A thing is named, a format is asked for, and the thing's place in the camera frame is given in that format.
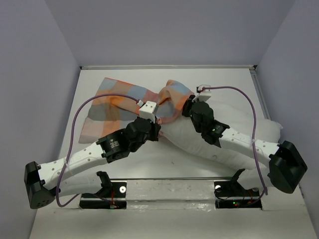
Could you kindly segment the white pillow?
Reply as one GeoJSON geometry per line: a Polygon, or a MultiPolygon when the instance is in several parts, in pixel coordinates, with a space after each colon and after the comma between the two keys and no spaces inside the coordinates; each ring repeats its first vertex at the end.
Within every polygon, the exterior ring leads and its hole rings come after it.
{"type": "Polygon", "coordinates": [[[190,118],[179,116],[161,126],[162,135],[180,149],[195,156],[215,160],[232,169],[246,169],[263,177],[269,173],[265,152],[268,143],[277,143],[282,126],[275,121],[254,119],[252,112],[245,112],[231,105],[208,100],[214,118],[230,126],[218,140],[220,146],[211,145],[197,133],[190,118]]]}

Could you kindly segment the multicolour checked pillowcase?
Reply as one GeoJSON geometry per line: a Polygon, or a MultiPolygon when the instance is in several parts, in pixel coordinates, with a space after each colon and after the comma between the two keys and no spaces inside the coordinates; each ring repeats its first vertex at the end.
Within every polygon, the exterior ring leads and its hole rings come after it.
{"type": "MultiPolygon", "coordinates": [[[[96,95],[123,94],[141,100],[155,102],[158,105],[156,117],[159,124],[176,120],[182,112],[183,105],[190,95],[193,95],[184,84],[168,80],[166,86],[154,93],[142,86],[105,78],[96,95]]],[[[80,144],[95,142],[110,133],[125,128],[139,115],[139,106],[134,100],[108,96],[94,99],[85,118],[79,137],[80,144]]]]}

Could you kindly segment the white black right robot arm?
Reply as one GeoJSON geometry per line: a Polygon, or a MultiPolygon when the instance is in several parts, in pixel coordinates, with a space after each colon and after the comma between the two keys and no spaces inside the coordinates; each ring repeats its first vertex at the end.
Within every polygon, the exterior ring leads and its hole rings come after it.
{"type": "Polygon", "coordinates": [[[291,194],[308,169],[293,143],[272,143],[242,134],[217,121],[213,109],[199,96],[189,96],[182,108],[182,115],[191,119],[195,131],[208,144],[253,158],[264,189],[267,188],[265,179],[268,178],[271,186],[291,194]]]}

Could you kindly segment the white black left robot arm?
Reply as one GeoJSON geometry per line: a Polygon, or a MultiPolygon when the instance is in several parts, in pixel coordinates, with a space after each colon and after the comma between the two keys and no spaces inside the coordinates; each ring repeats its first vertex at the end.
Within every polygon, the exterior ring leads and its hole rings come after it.
{"type": "Polygon", "coordinates": [[[112,163],[136,152],[146,141],[158,141],[158,119],[137,117],[126,128],[98,139],[74,154],[49,163],[32,161],[25,166],[24,183],[29,206],[39,209],[55,201],[71,186],[67,179],[90,168],[112,163]]]}

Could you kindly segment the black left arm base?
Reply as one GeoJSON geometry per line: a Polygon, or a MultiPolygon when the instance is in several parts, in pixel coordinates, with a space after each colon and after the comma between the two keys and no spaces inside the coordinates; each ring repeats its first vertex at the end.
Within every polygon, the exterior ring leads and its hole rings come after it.
{"type": "Polygon", "coordinates": [[[82,194],[79,207],[81,209],[126,209],[127,180],[111,180],[103,171],[98,171],[96,174],[101,181],[98,184],[101,188],[96,193],[82,194]]]}

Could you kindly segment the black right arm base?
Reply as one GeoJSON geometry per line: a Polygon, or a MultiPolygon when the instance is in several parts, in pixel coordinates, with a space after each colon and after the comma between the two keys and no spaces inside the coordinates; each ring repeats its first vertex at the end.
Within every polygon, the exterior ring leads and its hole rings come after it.
{"type": "Polygon", "coordinates": [[[216,209],[262,209],[259,190],[246,190],[237,182],[243,171],[238,170],[228,181],[214,182],[216,209]]]}

